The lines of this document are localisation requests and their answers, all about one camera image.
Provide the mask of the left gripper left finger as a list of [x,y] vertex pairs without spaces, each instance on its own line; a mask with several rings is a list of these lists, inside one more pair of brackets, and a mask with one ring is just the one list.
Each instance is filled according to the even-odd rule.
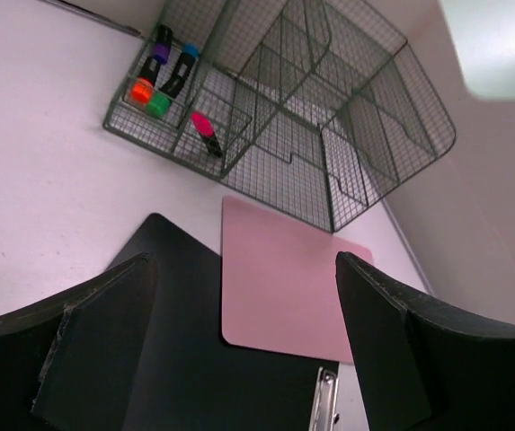
[[155,301],[145,253],[0,315],[0,430],[120,430]]

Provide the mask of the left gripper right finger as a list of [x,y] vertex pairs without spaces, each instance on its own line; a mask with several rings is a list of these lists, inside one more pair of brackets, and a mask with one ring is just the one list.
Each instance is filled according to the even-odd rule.
[[349,252],[336,284],[373,430],[515,430],[515,324],[401,283]]

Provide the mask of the black clipboard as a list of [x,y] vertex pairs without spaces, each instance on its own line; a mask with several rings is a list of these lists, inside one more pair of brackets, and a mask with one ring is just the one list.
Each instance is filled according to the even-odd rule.
[[158,285],[124,429],[308,429],[318,372],[338,363],[228,344],[221,258],[164,216],[149,215],[113,262],[141,252]]

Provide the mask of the green highlighter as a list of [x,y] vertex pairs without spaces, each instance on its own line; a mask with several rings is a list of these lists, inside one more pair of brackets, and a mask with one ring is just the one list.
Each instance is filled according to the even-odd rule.
[[164,93],[155,93],[148,104],[146,112],[153,118],[161,119],[171,108],[173,101]]

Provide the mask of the pink highlighter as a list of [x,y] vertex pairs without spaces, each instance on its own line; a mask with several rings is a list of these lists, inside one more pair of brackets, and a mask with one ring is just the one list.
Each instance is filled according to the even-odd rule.
[[200,138],[206,146],[208,153],[217,158],[223,156],[223,151],[218,141],[215,130],[209,119],[198,111],[193,111],[191,114],[191,121]]

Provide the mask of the orange highlighter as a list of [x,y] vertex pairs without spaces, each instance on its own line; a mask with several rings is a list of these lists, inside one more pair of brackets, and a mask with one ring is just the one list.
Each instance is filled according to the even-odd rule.
[[147,104],[155,94],[155,84],[146,78],[136,78],[130,89],[131,98],[141,104]]

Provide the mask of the blue highlighter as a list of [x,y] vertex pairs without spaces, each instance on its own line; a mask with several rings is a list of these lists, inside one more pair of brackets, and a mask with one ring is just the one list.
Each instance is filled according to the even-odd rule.
[[198,57],[199,50],[195,45],[184,45],[170,78],[162,85],[160,92],[171,99],[176,99],[184,88]]

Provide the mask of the green clipboard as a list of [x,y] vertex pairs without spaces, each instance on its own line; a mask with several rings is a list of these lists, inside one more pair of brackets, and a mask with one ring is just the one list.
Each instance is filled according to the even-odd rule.
[[467,90],[515,101],[515,0],[440,2]]

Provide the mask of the purple highlighter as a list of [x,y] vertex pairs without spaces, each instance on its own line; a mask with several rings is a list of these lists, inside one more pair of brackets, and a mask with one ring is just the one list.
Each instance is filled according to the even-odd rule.
[[160,25],[156,30],[155,40],[149,56],[138,74],[139,79],[155,85],[161,66],[165,65],[169,60],[172,44],[173,31],[165,25]]

